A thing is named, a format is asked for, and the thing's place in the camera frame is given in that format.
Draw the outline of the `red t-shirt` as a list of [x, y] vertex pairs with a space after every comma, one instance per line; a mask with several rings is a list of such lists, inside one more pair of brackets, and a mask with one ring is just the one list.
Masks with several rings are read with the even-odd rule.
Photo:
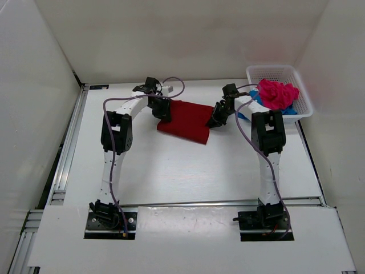
[[212, 106], [185, 102], [171, 101], [171, 121], [161, 120], [157, 130], [179, 138], [206, 145], [210, 129], [206, 125], [214, 108]]

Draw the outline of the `pink t-shirt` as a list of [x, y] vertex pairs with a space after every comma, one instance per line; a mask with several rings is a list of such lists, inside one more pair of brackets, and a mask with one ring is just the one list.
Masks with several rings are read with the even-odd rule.
[[291, 83], [262, 79], [258, 89], [263, 105], [272, 110], [285, 110], [299, 98], [299, 89]]

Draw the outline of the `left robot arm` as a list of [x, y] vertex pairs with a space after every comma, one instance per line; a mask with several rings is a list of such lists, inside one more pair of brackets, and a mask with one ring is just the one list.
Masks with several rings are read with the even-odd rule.
[[123, 236], [128, 233], [128, 219], [119, 204], [118, 189], [121, 166], [132, 147], [132, 122], [146, 107], [152, 115], [165, 122], [171, 121], [172, 86], [166, 86], [156, 78], [148, 77], [144, 84], [132, 89], [128, 97], [108, 98], [103, 102], [103, 124], [101, 144], [104, 154], [104, 168], [100, 194], [90, 210], [95, 219], [107, 229], [120, 229]]

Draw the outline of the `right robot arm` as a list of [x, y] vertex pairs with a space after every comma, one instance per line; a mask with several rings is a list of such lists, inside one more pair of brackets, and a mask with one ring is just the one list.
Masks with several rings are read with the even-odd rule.
[[224, 86], [222, 92], [207, 126], [223, 126], [230, 115], [238, 119], [239, 114], [251, 122], [250, 137], [241, 127], [238, 129], [258, 154], [261, 184], [256, 221], [262, 228], [269, 228], [284, 212], [279, 193], [279, 160], [286, 144], [282, 113], [264, 107], [247, 92], [239, 92], [234, 83]]

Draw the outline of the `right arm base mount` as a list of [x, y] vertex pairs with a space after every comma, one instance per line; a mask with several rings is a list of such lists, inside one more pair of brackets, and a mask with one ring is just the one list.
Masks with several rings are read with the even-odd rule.
[[287, 230], [289, 218], [286, 211], [267, 224], [262, 224], [256, 211], [240, 211], [232, 221], [238, 223], [241, 242], [294, 241], [292, 230]]

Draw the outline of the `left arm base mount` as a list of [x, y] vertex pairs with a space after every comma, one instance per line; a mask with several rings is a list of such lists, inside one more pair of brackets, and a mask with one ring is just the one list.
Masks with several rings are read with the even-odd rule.
[[113, 217], [102, 218], [89, 210], [84, 230], [85, 239], [96, 240], [135, 240], [138, 221], [138, 211], [124, 211], [127, 221], [127, 233], [124, 233], [124, 219], [120, 212]]

